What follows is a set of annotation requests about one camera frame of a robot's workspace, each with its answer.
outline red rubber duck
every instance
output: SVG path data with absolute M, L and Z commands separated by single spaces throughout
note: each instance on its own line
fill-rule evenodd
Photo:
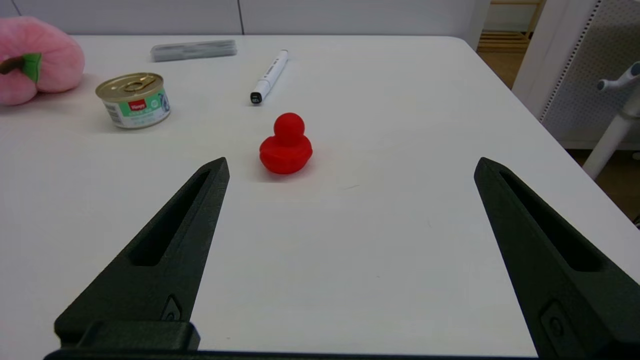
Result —
M 273 133 L 260 145 L 260 161 L 270 172 L 293 174 L 307 164 L 313 149 L 305 136 L 305 122 L 295 113 L 280 115 Z

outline white marker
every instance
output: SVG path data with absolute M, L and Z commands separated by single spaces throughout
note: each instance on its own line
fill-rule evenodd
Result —
M 289 52 L 281 50 L 278 56 L 271 62 L 271 66 L 264 73 L 264 75 L 258 80 L 258 85 L 255 85 L 255 89 L 251 92 L 251 102 L 254 104 L 260 104 L 262 100 L 271 91 L 271 88 L 276 83 L 278 76 L 284 69 L 284 65 L 289 58 Z

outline green leaf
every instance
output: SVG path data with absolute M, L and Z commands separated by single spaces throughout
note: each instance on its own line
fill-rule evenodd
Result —
M 42 62 L 42 53 L 24 54 L 24 65 L 22 72 L 29 77 L 34 83 L 38 83 L 40 79 L 40 63 Z

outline can label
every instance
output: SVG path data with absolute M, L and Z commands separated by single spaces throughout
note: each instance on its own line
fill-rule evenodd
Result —
M 151 126 L 164 120 L 171 111 L 164 90 L 135 101 L 102 102 L 115 126 L 127 129 Z

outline wooden shelf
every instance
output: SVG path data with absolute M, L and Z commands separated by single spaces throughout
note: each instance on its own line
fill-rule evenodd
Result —
M 526 33 L 520 33 L 517 31 L 484 31 L 480 36 L 480 43 L 478 43 L 478 52 L 492 52 L 492 53 L 524 53 L 529 47 L 529 39 L 533 32 L 536 21 L 540 16 L 540 11 L 544 5 L 545 0 L 538 1 L 508 1 L 508 0 L 493 0 L 491 5 L 535 5 L 536 11 L 534 12 L 531 20 L 529 21 L 529 27 Z

